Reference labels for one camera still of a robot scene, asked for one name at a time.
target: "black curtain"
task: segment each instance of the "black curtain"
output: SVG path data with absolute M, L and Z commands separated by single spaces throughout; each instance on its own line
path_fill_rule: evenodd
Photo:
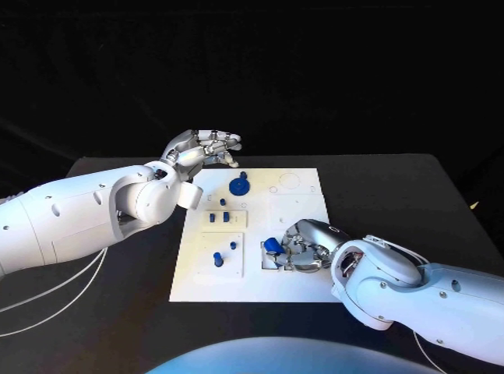
M 504 11 L 0 7 L 0 197 L 189 128 L 238 133 L 242 155 L 431 153 L 468 203 L 497 190 Z

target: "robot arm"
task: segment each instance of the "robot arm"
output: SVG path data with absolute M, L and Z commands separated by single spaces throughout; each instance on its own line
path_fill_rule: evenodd
M 504 366 L 504 278 L 426 263 L 370 235 L 350 240 L 314 220 L 295 223 L 268 250 L 295 271 L 328 268 L 331 293 L 366 326 L 386 330 L 399 322 L 431 343 Z
M 0 276 L 78 259 L 164 222 L 176 205 L 196 209 L 187 180 L 203 164 L 236 167 L 241 137 L 184 131 L 158 161 L 40 185 L 0 204 Z

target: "white board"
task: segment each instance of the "white board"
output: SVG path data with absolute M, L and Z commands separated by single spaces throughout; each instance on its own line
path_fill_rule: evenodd
M 233 196 L 229 182 L 241 171 L 251 189 L 245 196 Z M 186 213 L 170 301 L 339 302 L 330 294 L 330 271 L 278 269 L 262 248 L 268 238 L 281 240 L 303 218 L 328 222 L 317 169 L 212 169 L 199 173 L 193 183 L 203 196 L 197 209 Z M 215 252 L 222 254 L 222 267 L 215 267 Z

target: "robotic hand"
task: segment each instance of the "robotic hand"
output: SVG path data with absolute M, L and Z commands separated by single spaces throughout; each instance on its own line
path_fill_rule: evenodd
M 268 258 L 292 270 L 328 268 L 333 296 L 369 327 L 403 323 L 431 343 L 504 366 L 504 278 L 429 263 L 399 245 L 300 220 Z
M 99 251 L 160 224 L 176 205 L 196 209 L 202 189 L 187 181 L 203 164 L 238 163 L 241 136 L 187 130 L 158 161 L 40 185 L 0 200 L 0 276 Z

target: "black table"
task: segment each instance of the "black table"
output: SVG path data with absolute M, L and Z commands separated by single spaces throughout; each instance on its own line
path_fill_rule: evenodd
M 84 158 L 69 176 L 156 158 Z M 504 276 L 504 261 L 436 159 L 424 154 L 239 157 L 243 168 L 317 168 L 330 222 L 357 237 L 373 234 L 432 262 Z M 412 331 L 379 332 L 341 304 L 169 303 L 186 211 L 109 248 L 99 277 L 81 299 L 30 331 L 0 338 L 0 372 L 144 372 L 190 350 L 258 336 L 310 337 L 375 349 L 429 365 Z M 16 272 L 0 285 L 0 307 L 60 283 L 92 256 Z M 0 315 L 0 333 L 37 322 L 72 299 L 89 275 Z M 422 340 L 452 372 L 504 368 Z

